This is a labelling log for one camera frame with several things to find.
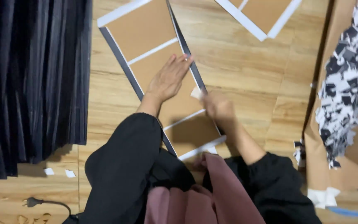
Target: mauve fabric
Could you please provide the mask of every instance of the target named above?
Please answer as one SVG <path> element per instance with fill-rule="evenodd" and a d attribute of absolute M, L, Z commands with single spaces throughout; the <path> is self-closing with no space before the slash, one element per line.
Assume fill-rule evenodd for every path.
<path fill-rule="evenodd" d="M 219 156 L 202 155 L 212 191 L 193 185 L 189 191 L 163 186 L 148 194 L 145 224 L 265 224 L 236 175 Z"/>

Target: black and white paper scraps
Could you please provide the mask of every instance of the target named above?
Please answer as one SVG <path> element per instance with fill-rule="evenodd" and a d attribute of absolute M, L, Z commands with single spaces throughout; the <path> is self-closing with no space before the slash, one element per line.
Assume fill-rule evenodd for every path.
<path fill-rule="evenodd" d="M 316 110 L 319 133 L 327 150 L 329 168 L 341 167 L 336 158 L 353 144 L 358 125 L 358 4 L 352 25 L 339 38 L 338 45 L 325 65 L 327 76 L 318 95 Z"/>

